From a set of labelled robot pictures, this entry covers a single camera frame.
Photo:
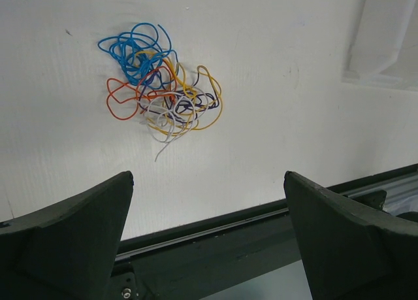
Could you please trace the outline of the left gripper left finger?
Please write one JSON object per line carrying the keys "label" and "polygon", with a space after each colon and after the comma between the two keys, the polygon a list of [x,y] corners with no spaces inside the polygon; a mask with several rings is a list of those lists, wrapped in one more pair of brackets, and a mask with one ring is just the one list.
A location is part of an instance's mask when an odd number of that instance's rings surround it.
{"label": "left gripper left finger", "polygon": [[1,222],[1,298],[104,299],[133,186],[125,171]]}

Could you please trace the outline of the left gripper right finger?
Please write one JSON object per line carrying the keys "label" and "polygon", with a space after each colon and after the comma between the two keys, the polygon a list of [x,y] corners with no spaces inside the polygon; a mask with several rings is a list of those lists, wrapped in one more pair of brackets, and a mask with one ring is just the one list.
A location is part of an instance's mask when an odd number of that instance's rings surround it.
{"label": "left gripper right finger", "polygon": [[313,299],[416,299],[417,222],[288,171],[284,191]]}

